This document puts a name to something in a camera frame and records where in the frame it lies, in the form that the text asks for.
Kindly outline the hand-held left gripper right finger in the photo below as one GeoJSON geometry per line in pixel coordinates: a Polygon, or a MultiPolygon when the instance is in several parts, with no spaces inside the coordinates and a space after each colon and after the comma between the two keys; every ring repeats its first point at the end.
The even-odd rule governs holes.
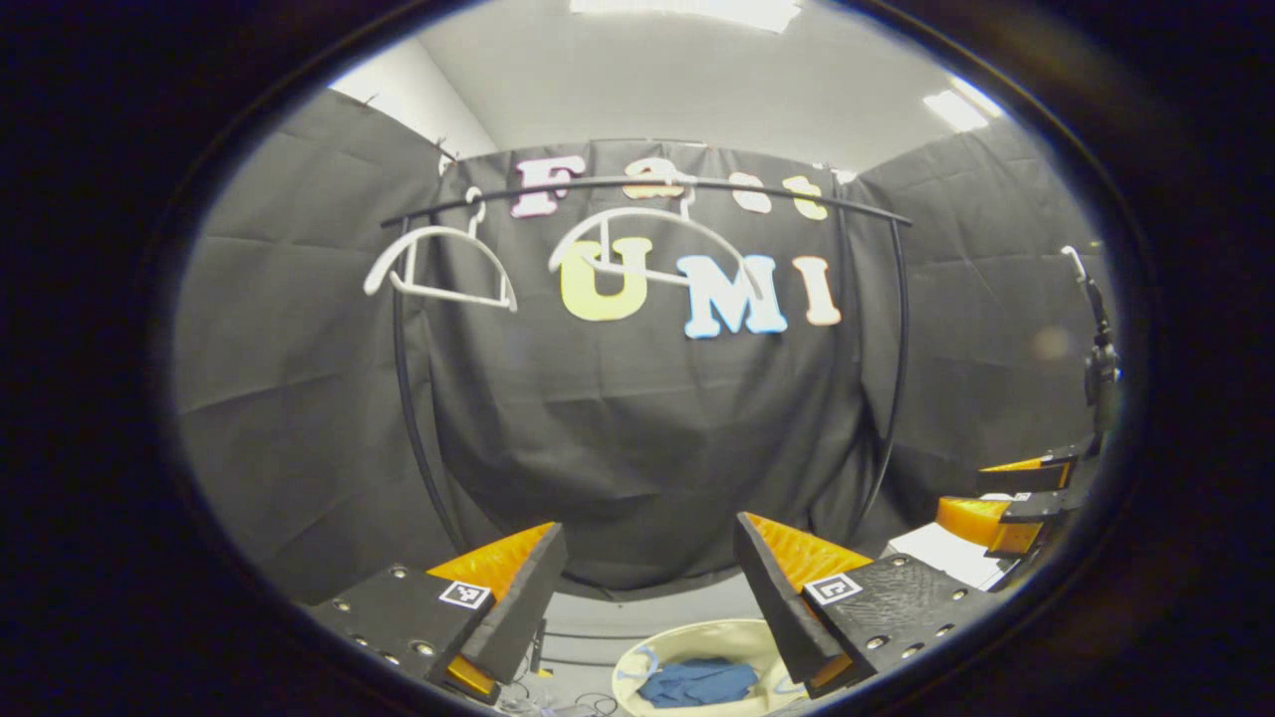
{"type": "Polygon", "coordinates": [[[921,558],[856,551],[741,512],[734,558],[789,676],[824,697],[947,644],[997,607],[921,558]]]}

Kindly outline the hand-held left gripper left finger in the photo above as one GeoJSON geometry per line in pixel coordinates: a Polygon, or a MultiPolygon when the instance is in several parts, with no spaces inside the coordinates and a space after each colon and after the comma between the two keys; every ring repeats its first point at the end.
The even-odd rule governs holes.
{"type": "Polygon", "coordinates": [[[382,568],[309,616],[411,681],[495,703],[516,679],[566,563],[564,527],[543,523],[440,566],[382,568]]]}

